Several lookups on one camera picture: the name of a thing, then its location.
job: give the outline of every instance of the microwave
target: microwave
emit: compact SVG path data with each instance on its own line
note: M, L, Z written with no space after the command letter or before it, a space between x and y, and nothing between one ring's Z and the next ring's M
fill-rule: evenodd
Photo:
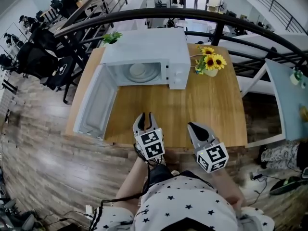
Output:
M104 139L119 86L185 89L191 67L182 28L125 31L106 46L87 88L73 131Z

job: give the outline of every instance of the star-patterned shirt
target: star-patterned shirt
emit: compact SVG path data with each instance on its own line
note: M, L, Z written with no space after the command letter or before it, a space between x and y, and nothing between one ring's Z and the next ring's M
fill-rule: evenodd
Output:
M160 231L186 218L215 231L273 231L275 225L251 207L242 208L242 216L237 217L210 183L176 176L153 185L142 197L136 216L124 208L97 208L89 230Z

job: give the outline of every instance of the open microwave door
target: open microwave door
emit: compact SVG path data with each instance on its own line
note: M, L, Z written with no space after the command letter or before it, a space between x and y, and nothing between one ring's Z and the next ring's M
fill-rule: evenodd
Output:
M73 131L104 139L118 86L104 64L99 65L82 100Z

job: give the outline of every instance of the sunflower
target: sunflower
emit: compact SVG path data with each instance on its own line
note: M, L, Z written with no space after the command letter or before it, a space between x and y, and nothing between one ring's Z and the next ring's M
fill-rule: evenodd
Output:
M223 56L219 55L219 54L214 56L214 61L215 61L215 64L216 64L216 66L219 70L222 69L222 68L225 68L225 65L227 65Z
M205 62L205 69L207 70L213 70L216 69L216 62L214 60L215 55L207 55L204 59Z
M201 49L203 55L212 55L214 54L214 49L210 47L204 47Z

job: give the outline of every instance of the wooden floor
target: wooden floor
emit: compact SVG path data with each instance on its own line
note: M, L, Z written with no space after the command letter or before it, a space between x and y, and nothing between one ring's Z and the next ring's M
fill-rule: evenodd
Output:
M18 96L26 104L13 108L10 122L3 130L6 135L1 137L1 163L7 191L11 198L17 199L19 209L35 209L40 217L54 213L46 218L48 224L70 210L85 212L85 205L97 207L101 199L114 198L136 158L132 149L66 138L64 130L70 106L62 102L63 91L56 93L40 85L34 77L23 79L14 73L10 81L18 85ZM75 90L75 87L69 90L70 102ZM265 128L269 120L270 127L279 127L275 102L269 99L267 105L256 105L255 100L257 96L250 94L244 99L250 141L276 132ZM251 181L248 176L249 172L261 170L254 164L257 148L228 148L228 151L227 170L241 185L248 202L253 203L257 197L255 190L260 192L265 186L264 182ZM209 178L194 162L191 151L182 150L176 157L182 170ZM281 178L294 174L290 170L265 173ZM274 218L277 230L287 230L300 222L306 210L307 189L300 187L285 195L269 197L268 191L275 182L268 179L268 187L254 206ZM84 226L89 224L80 214L68 216ZM51 225L49 230L65 224L68 222Z

